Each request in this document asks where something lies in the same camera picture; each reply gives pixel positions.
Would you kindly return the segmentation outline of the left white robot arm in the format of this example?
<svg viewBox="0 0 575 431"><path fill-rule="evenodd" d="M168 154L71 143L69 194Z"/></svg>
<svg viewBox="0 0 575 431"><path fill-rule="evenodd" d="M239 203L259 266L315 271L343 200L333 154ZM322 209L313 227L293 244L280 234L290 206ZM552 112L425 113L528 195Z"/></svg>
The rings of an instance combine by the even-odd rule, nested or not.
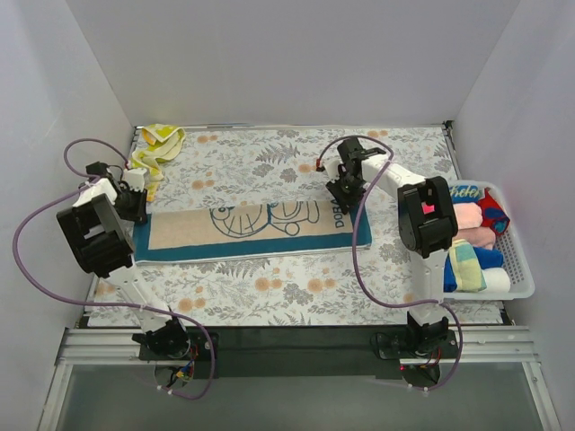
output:
<svg viewBox="0 0 575 431"><path fill-rule="evenodd" d="M158 356L180 359L190 352L190 335L138 274L136 247L122 226L124 221L147 222L144 171L124 174L128 181L115 180L107 163L87 165L86 189L57 213L57 222L81 269L116 287L126 303L136 306L141 332L132 339Z"/></svg>

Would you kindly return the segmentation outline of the blue beige Doraemon towel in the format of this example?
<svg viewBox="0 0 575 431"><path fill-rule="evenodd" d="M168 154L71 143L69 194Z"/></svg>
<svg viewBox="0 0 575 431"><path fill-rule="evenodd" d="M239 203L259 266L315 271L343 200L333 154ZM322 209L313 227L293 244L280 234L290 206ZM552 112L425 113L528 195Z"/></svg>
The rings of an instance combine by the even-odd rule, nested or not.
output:
<svg viewBox="0 0 575 431"><path fill-rule="evenodd" d="M136 225L139 264L349 251L357 212L334 200L288 201L150 214Z"/></svg>

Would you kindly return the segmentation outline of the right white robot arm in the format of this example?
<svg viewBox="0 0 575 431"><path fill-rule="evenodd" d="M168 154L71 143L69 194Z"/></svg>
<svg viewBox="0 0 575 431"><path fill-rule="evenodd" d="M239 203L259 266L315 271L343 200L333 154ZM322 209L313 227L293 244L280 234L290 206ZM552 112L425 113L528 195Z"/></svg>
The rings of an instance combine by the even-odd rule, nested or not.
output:
<svg viewBox="0 0 575 431"><path fill-rule="evenodd" d="M444 270L449 248L458 232L455 210L447 181L426 178L403 168L394 151L376 140L365 148L361 135L332 141L339 158L315 169L326 172L326 188L345 214L355 215L352 235L358 236L369 194L381 189L397 202L397 226L402 245L410 254L412 301L402 305L407 312L403 345L415 356L438 350L449 334L453 313L444 303Z"/></svg>

